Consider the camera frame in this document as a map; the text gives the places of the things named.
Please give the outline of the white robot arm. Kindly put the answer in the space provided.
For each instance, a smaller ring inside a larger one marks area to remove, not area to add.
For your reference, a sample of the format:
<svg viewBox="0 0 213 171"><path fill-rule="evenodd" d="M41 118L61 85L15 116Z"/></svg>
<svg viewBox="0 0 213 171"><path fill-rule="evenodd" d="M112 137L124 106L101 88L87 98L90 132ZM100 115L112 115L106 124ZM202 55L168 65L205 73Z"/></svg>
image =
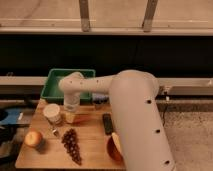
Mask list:
<svg viewBox="0 0 213 171"><path fill-rule="evenodd" d="M64 107L77 108L81 92L107 93L126 171L177 171L155 102L158 79L148 72L84 78L74 72L59 81Z"/></svg>

